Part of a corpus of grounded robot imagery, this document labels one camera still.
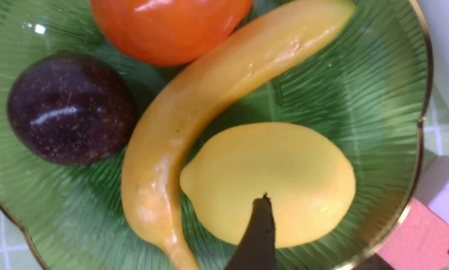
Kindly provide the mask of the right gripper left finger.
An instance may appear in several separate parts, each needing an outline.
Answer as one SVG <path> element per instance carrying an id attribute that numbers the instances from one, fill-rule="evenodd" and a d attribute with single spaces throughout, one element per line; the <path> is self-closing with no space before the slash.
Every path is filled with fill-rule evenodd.
<path id="1" fill-rule="evenodd" d="M 271 200 L 265 193 L 253 201 L 245 234 L 226 270 L 276 270 L 276 229 Z"/>

